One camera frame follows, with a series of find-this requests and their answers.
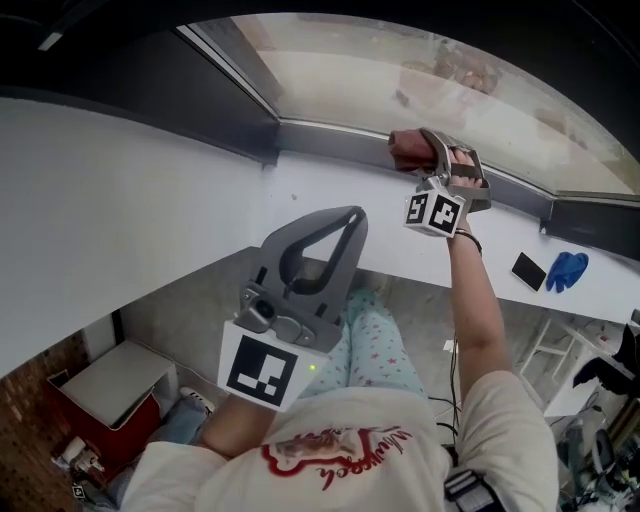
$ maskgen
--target pajama pants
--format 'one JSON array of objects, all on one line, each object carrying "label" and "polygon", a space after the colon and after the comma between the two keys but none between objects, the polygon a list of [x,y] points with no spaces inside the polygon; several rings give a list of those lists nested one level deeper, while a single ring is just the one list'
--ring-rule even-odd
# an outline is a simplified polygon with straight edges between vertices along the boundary
[{"label": "pajama pants", "polygon": [[342,339],[300,398],[355,386],[403,389],[426,398],[398,326],[380,298],[358,290],[349,296],[344,316]]}]

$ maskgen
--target brick wall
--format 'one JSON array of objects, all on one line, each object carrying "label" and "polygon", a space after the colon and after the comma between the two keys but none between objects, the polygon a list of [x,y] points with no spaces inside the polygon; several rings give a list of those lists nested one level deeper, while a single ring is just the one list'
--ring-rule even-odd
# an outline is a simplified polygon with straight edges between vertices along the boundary
[{"label": "brick wall", "polygon": [[73,376],[87,364],[76,334],[0,380],[0,510],[75,509],[69,477],[50,460],[71,433],[45,386],[48,376],[65,369]]}]

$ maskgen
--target blue glove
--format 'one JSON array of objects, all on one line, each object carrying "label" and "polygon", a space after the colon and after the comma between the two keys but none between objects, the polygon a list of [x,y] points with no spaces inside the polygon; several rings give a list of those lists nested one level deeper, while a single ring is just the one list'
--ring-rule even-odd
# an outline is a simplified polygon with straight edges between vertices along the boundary
[{"label": "blue glove", "polygon": [[589,256],[585,253],[561,252],[549,270],[547,291],[553,288],[554,283],[558,293],[562,293],[565,287],[571,288],[582,277],[587,265],[589,265]]}]

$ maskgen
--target concrete floor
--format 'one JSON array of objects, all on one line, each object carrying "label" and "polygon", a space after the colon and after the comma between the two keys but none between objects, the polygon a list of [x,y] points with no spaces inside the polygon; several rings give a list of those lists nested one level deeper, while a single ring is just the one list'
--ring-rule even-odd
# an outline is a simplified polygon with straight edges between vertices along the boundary
[{"label": "concrete floor", "polygon": [[[208,265],[185,276],[121,309],[125,335],[151,345],[156,350],[195,370],[211,382],[217,378],[217,368],[223,324],[238,312],[239,287],[248,275],[257,249],[247,248],[223,260]],[[309,267],[320,262],[311,262]],[[450,307],[450,290],[408,279],[359,270],[354,287],[369,287],[380,293],[393,314],[403,336],[405,348],[418,375],[431,396],[450,398],[449,368],[451,354],[443,350],[446,340],[453,338],[453,319]],[[546,309],[501,300],[507,340],[514,367],[525,358],[548,311]],[[584,326],[590,319],[567,315],[576,326]],[[598,329],[597,322],[591,327]],[[545,340],[551,346],[562,348],[567,343],[559,332],[549,331]],[[553,356],[536,356],[527,371],[527,378],[537,388],[548,381],[554,368]],[[182,385],[189,385],[218,403],[224,393],[179,368]],[[613,419],[624,403],[600,390],[598,403],[603,406],[609,420]],[[448,404],[432,402],[438,421],[451,422]],[[601,423],[598,414],[586,414],[593,429]],[[556,424],[557,434],[569,420]],[[450,433],[443,429],[443,442],[450,440]]]}]

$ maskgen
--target white t-shirt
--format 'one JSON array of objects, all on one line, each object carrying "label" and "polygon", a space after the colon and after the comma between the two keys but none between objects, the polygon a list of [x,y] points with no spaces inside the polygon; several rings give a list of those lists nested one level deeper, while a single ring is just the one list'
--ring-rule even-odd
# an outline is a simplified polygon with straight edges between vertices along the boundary
[{"label": "white t-shirt", "polygon": [[[296,402],[261,447],[231,461],[205,448],[149,444],[123,510],[449,510],[443,484],[452,462],[436,428],[413,393],[338,389]],[[461,468],[487,474],[512,506],[555,510],[553,435],[513,374],[494,372],[473,386],[456,451]]]}]

